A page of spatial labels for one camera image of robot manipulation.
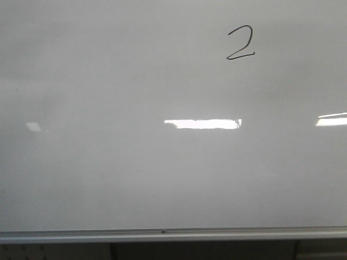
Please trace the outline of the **white whiteboard with aluminium frame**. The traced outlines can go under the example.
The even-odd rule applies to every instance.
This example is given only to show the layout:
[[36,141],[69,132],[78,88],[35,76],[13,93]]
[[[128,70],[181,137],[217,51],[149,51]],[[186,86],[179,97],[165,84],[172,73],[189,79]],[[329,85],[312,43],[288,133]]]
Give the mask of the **white whiteboard with aluminium frame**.
[[1,243],[346,237],[346,1],[1,1]]

